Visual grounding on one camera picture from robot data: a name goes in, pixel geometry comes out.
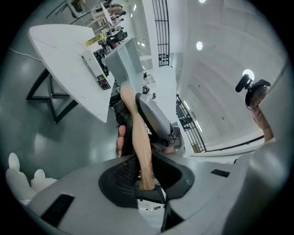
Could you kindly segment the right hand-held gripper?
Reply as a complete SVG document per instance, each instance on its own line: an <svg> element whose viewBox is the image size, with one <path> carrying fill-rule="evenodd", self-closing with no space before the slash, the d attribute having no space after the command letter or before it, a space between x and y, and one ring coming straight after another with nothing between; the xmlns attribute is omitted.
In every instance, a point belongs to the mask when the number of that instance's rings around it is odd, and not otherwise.
<svg viewBox="0 0 294 235"><path fill-rule="evenodd" d="M154 138L155 142L151 143L152 151L183 157L186 152L185 143L178 123L174 122L171 124L155 101L146 94L137 93L135 102L139 114ZM131 155L134 152L132 144L132 115L122 100L119 100L114 105L114 111L118 125L126 126L121 156Z"/></svg>

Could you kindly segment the person's right hand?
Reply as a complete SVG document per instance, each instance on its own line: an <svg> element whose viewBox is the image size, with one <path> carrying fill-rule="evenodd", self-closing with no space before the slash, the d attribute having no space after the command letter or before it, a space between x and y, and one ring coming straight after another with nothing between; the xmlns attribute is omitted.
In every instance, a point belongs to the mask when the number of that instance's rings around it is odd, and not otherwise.
<svg viewBox="0 0 294 235"><path fill-rule="evenodd" d="M116 152L117 152L118 157L121 157L121 154L122 154L122 148L124 146L125 133L126 133L126 126L125 125L120 125L119 126L119 131L118 131L117 144L116 144Z"/></svg>

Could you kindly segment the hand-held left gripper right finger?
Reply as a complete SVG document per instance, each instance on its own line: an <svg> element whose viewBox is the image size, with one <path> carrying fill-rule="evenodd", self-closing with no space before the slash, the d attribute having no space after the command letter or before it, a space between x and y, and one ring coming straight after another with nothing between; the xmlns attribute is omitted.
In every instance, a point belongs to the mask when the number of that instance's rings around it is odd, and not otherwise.
<svg viewBox="0 0 294 235"><path fill-rule="evenodd" d="M294 68L287 63L261 102L275 141L235 164L155 153L167 196L163 234L273 234L294 207Z"/></svg>

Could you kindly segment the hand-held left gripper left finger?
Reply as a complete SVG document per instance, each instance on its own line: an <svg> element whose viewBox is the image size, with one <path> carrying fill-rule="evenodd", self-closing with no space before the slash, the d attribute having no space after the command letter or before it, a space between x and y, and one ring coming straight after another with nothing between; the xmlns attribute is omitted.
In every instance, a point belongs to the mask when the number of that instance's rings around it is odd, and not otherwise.
<svg viewBox="0 0 294 235"><path fill-rule="evenodd" d="M136 157L80 168L38 193L28 205L48 234L158 234L162 210L138 201Z"/></svg>

